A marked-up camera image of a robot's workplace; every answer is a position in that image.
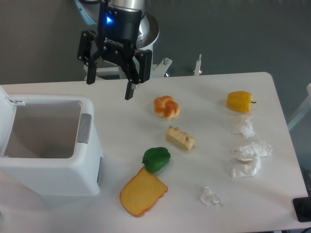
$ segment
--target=gray floor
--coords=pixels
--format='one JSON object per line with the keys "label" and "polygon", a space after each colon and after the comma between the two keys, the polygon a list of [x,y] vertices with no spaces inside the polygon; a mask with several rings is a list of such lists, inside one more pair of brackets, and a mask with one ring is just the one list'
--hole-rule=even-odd
{"label": "gray floor", "polygon": [[[204,74],[269,72],[286,120],[307,96],[311,1],[146,0],[146,10],[160,24],[154,63],[173,59],[171,76],[191,75],[201,53]],[[83,80],[76,54],[86,29],[96,26],[73,0],[0,0],[0,84]],[[310,129],[311,113],[291,131],[303,170],[311,170]]]}

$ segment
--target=white paper tissue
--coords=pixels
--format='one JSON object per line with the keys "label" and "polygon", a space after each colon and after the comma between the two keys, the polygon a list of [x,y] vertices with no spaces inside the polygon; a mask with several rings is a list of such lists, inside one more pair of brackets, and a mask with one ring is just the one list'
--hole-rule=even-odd
{"label": "white paper tissue", "polygon": [[254,176],[260,169],[260,158],[256,157],[254,161],[248,164],[238,164],[231,170],[232,178],[240,178],[247,176]]}
{"label": "white paper tissue", "polygon": [[238,125],[234,128],[233,133],[242,134],[245,140],[253,137],[255,135],[255,131],[253,129],[251,119],[251,116],[243,115]]}
{"label": "white paper tissue", "polygon": [[214,194],[209,187],[204,187],[201,189],[199,199],[206,206],[210,206],[211,203],[221,204],[220,197],[217,194]]}
{"label": "white paper tissue", "polygon": [[256,157],[267,157],[272,154],[272,146],[265,141],[252,142],[247,146],[234,148],[234,158],[242,162],[254,161]]}

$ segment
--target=toy bread slice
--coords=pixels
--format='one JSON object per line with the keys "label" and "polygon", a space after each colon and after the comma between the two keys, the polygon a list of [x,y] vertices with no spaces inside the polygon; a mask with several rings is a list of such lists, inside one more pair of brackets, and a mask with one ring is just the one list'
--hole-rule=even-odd
{"label": "toy bread slice", "polygon": [[189,137],[185,132],[181,132],[179,128],[174,128],[170,126],[165,134],[166,138],[184,150],[190,150],[193,145],[195,145],[195,139]]}
{"label": "toy bread slice", "polygon": [[138,217],[149,210],[168,191],[168,187],[143,167],[120,193],[123,207]]}

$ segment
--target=black object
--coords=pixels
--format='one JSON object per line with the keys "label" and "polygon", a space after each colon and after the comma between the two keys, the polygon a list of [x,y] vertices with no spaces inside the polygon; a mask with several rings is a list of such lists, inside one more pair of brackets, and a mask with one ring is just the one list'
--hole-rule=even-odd
{"label": "black object", "polygon": [[293,204],[299,222],[311,221],[311,198],[295,198]]}
{"label": "black object", "polygon": [[[95,82],[96,60],[100,57],[120,66],[129,81],[125,94],[125,99],[129,100],[133,96],[134,86],[150,78],[152,51],[136,48],[142,11],[112,8],[108,2],[110,0],[101,1],[98,34],[91,30],[81,33],[77,58],[88,66],[87,84]],[[98,50],[91,55],[93,41]],[[139,62],[139,73],[133,57]]]}

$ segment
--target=robotic arm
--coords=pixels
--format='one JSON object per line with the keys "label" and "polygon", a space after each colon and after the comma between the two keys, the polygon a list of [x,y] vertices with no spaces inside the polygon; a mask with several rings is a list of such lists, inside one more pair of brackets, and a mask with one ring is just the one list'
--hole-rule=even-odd
{"label": "robotic arm", "polygon": [[[117,64],[125,73],[128,84],[125,99],[133,97],[134,90],[150,78],[152,51],[138,50],[136,41],[139,25],[144,17],[144,0],[102,0],[98,20],[98,34],[81,33],[77,58],[88,67],[87,84],[95,82],[96,61],[100,57]],[[95,41],[97,51],[91,54]],[[139,62],[139,73],[133,57]]]}

